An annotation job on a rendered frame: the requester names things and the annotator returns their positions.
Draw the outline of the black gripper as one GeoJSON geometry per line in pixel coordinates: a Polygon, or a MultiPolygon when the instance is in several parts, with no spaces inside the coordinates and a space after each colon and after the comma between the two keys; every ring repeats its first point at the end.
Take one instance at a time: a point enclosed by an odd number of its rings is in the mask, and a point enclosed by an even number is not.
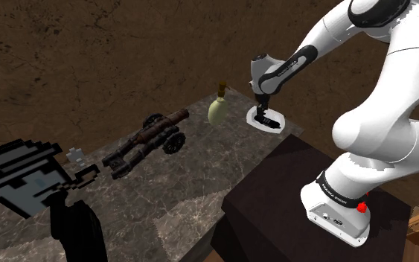
{"type": "Polygon", "coordinates": [[[262,125],[267,125],[269,128],[280,129],[281,125],[277,121],[264,117],[265,111],[269,108],[270,95],[255,94],[255,99],[258,102],[258,107],[257,115],[254,117],[254,119],[262,125]]]}

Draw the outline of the white plate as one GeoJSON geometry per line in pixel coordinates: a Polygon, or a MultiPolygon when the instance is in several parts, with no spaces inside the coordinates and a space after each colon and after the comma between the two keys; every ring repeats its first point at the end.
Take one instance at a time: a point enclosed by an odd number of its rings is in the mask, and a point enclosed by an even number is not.
{"type": "Polygon", "coordinates": [[[265,117],[278,122],[280,125],[279,128],[272,128],[272,127],[268,127],[264,124],[259,123],[258,121],[255,120],[256,114],[257,114],[257,107],[253,106],[246,113],[246,123],[264,132],[270,132],[270,133],[275,133],[275,134],[281,133],[285,127],[285,119],[284,119],[284,116],[280,112],[277,112],[273,109],[267,109],[264,115],[265,117]]]}

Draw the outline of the pale green bottle brown stopper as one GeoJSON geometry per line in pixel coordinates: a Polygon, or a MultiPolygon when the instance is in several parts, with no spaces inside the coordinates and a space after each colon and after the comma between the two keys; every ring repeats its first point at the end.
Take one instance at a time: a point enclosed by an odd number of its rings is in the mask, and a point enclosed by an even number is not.
{"type": "Polygon", "coordinates": [[[208,122],[212,126],[220,124],[227,115],[228,103],[224,98],[226,89],[228,89],[226,82],[220,81],[217,98],[211,103],[208,109],[208,122]]]}

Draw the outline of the dark robot stand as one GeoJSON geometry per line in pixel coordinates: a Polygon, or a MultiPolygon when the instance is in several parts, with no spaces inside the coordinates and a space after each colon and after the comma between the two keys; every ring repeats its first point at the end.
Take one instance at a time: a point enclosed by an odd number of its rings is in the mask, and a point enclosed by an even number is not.
{"type": "Polygon", "coordinates": [[[224,198],[211,245],[225,262],[403,262],[411,208],[376,188],[370,236],[349,246],[307,219],[301,188],[332,158],[294,135],[285,138],[224,198]]]}

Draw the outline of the rusty brown toy cannon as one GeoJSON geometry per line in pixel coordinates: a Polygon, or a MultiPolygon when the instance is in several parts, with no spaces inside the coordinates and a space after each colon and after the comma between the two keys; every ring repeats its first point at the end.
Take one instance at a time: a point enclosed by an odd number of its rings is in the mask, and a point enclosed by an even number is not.
{"type": "Polygon", "coordinates": [[[132,138],[102,160],[103,166],[110,167],[111,177],[118,179],[126,176],[159,147],[168,155],[179,152],[185,144],[186,136],[179,131],[177,124],[188,117],[189,112],[186,109],[180,109],[168,116],[160,113],[148,116],[142,128],[132,138]]]}

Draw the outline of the black upright object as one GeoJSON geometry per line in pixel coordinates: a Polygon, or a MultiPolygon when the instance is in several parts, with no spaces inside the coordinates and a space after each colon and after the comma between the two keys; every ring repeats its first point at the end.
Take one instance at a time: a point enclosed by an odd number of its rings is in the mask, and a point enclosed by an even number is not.
{"type": "Polygon", "coordinates": [[[108,262],[101,224],[83,201],[67,206],[66,191],[50,195],[51,236],[64,248],[67,262],[108,262]]]}

